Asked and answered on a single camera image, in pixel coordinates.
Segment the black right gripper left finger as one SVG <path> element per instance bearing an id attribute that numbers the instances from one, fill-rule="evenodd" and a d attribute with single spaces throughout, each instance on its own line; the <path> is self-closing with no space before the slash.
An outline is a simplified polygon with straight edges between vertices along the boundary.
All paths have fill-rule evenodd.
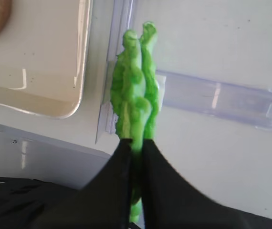
<path id="1" fill-rule="evenodd" d="M 0 229 L 126 229 L 131 140 L 120 140 L 99 173 L 76 190 L 36 179 L 0 177 Z"/>

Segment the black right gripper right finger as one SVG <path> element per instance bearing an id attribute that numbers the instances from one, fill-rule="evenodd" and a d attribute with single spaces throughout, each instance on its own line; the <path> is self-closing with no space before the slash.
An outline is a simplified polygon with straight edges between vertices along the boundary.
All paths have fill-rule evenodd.
<path id="1" fill-rule="evenodd" d="M 164 158 L 153 140 L 142 151 L 147 229 L 272 229 L 272 219 L 230 208 L 202 194 Z"/>

